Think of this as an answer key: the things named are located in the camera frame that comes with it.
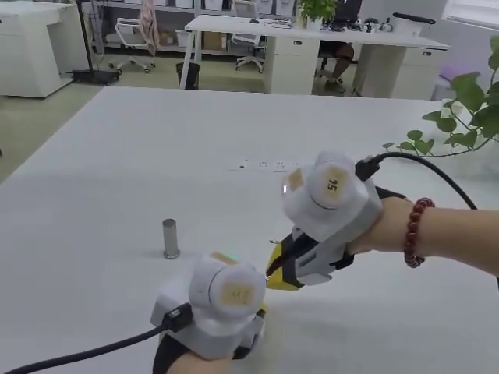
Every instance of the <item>computer monitor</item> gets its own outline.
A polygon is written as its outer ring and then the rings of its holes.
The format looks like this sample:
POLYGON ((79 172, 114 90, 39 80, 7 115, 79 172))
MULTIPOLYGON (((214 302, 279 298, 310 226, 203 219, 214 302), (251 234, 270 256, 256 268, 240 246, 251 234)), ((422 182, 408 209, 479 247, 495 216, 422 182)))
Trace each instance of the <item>computer monitor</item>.
POLYGON ((359 18, 362 0, 337 0, 335 22, 355 22, 359 18))

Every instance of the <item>black stand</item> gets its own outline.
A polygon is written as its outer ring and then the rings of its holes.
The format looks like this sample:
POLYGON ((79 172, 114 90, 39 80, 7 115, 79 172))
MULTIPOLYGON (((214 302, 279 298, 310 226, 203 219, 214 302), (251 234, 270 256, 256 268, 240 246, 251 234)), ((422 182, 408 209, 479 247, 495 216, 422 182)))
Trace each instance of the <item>black stand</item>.
POLYGON ((85 52, 87 53, 88 70, 73 70, 73 79, 78 83, 89 83, 98 85, 108 85, 116 82, 119 79, 118 72, 103 72, 101 70, 94 70, 92 65, 92 58, 90 56, 90 47, 87 39, 87 28, 85 27, 85 15, 81 6, 82 0, 76 1, 78 8, 78 15, 80 16, 81 31, 83 33, 83 42, 85 43, 85 52))

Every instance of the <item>white cabinet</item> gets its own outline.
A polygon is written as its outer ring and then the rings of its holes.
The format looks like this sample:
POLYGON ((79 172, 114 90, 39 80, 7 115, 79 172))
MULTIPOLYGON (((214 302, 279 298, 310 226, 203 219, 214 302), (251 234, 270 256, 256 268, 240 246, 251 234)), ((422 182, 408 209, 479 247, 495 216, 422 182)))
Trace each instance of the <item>white cabinet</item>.
POLYGON ((430 100, 446 51, 407 48, 391 97, 430 100))
POLYGON ((354 88, 364 97, 430 100, 446 53, 364 44, 354 88))
POLYGON ((272 94, 310 95, 319 43, 317 39, 269 37, 265 90, 272 94))
POLYGON ((0 96, 46 97, 88 68, 74 5, 0 2, 0 46, 0 96))

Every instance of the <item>person's leg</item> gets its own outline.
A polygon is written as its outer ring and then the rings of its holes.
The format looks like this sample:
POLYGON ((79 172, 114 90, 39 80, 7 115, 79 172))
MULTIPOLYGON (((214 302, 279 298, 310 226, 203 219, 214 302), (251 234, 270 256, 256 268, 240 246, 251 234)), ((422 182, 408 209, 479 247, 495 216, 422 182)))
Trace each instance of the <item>person's leg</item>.
POLYGON ((338 80, 340 76, 349 68, 353 60, 353 47, 351 44, 344 43, 335 51, 336 66, 334 67, 331 80, 338 80))

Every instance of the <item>hand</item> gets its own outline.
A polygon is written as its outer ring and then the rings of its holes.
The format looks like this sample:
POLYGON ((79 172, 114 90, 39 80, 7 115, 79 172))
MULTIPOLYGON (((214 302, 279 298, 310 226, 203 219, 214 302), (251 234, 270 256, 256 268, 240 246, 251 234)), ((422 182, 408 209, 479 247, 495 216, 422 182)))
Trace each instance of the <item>hand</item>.
POLYGON ((349 253, 356 255, 373 249, 383 252, 403 250, 412 203, 398 197, 388 197, 381 202, 383 213, 368 232, 350 243, 349 253))

